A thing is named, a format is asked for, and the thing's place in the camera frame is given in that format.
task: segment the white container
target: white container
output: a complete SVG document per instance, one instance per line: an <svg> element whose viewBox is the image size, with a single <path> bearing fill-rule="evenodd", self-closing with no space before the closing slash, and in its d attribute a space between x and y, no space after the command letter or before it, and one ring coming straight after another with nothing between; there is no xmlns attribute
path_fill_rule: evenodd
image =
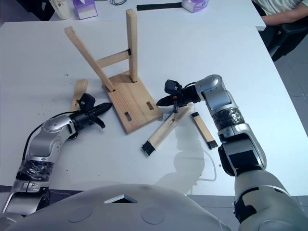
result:
<svg viewBox="0 0 308 231"><path fill-rule="evenodd" d="M57 15L61 19L68 19L71 17L71 12L66 0L49 0Z"/></svg>

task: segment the wooden stick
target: wooden stick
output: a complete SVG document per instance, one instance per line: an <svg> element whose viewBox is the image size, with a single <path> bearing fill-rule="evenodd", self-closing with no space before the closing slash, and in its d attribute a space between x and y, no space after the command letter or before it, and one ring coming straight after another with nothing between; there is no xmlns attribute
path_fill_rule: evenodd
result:
<svg viewBox="0 0 308 231"><path fill-rule="evenodd" d="M129 76L133 82L138 80L137 59L137 15L132 10L126 10L127 40L130 49Z"/></svg>
<svg viewBox="0 0 308 231"><path fill-rule="evenodd" d="M88 81L86 79L80 79L76 81L71 112L79 109L79 104L77 100L80 100L83 93L87 92L87 87L88 87Z"/></svg>
<svg viewBox="0 0 308 231"><path fill-rule="evenodd" d="M196 126L198 127L203 139L205 140L206 144L208 145L209 149L213 149L218 147L214 137L208 130L207 126L203 122L203 119L200 117L198 112L192 113L193 120L195 121Z"/></svg>
<svg viewBox="0 0 308 231"><path fill-rule="evenodd" d="M172 113L162 126L154 133L154 135L142 146L143 151L150 156L150 154L157 149L161 142L168 136L168 134L176 127L181 119L189 112L193 104L190 103L186 107L179 108L178 113Z"/></svg>
<svg viewBox="0 0 308 231"><path fill-rule="evenodd" d="M109 89L109 91L114 91L115 88L110 82L110 80L107 78L105 73L101 70L101 68L98 66L90 52L87 50L85 45L82 43L80 38L77 36L73 28L67 27L64 29L66 35L69 37L69 39L72 41L72 43L76 46L76 48L79 50L79 52L83 55L83 57L87 60L87 62L90 64L90 66L93 68L93 70L96 72L96 74L99 76L99 78L102 80L103 84Z"/></svg>
<svg viewBox="0 0 308 231"><path fill-rule="evenodd" d="M122 51L122 52L107 56L105 58L98 59L96 60L96 63L98 64L100 68L103 68L103 67L106 67L112 64L116 64L126 59L129 59L128 51Z"/></svg>

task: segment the rectangular hole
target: rectangular hole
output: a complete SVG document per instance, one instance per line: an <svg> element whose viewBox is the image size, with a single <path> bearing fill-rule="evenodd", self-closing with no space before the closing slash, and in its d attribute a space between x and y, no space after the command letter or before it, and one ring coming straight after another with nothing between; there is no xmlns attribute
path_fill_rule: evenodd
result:
<svg viewBox="0 0 308 231"><path fill-rule="evenodd" d="M127 203L137 203L137 201L125 194L116 196L109 200L104 201L105 204L127 204Z"/></svg>
<svg viewBox="0 0 308 231"><path fill-rule="evenodd" d="M153 106L152 106L152 104L148 101L148 102L146 102L146 105L148 105L148 107L149 107L149 109L150 110L154 110L154 108L153 108Z"/></svg>
<svg viewBox="0 0 308 231"><path fill-rule="evenodd" d="M128 121L131 121L131 117L130 117L130 115L129 115L128 112L125 112L124 115L126 116L126 118L127 118Z"/></svg>

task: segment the black strap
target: black strap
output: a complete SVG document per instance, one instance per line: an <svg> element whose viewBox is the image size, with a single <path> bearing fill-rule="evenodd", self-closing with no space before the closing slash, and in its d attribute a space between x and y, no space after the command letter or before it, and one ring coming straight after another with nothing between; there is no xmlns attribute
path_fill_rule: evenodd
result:
<svg viewBox="0 0 308 231"><path fill-rule="evenodd" d="M167 8L181 8L182 2L165 3L165 4L145 4L137 5L137 11L147 11L156 9L167 9Z"/></svg>

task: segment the wooden stick with black end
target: wooden stick with black end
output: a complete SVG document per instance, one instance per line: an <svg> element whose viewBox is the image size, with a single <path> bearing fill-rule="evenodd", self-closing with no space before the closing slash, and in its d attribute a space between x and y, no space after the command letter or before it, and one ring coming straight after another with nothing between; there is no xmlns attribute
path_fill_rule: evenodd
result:
<svg viewBox="0 0 308 231"><path fill-rule="evenodd" d="M214 137L212 136L212 134L208 130L207 126L203 122L203 119L200 117L199 113L198 112L192 113L192 118L193 118L196 126L198 127L198 130L200 131L203 139L205 140L206 144L208 145L208 148L213 149L213 148L218 147Z"/></svg>
<svg viewBox="0 0 308 231"><path fill-rule="evenodd" d="M192 107L193 104L189 103L187 106L179 108L178 113L172 113L153 136L142 146L143 152L150 156Z"/></svg>

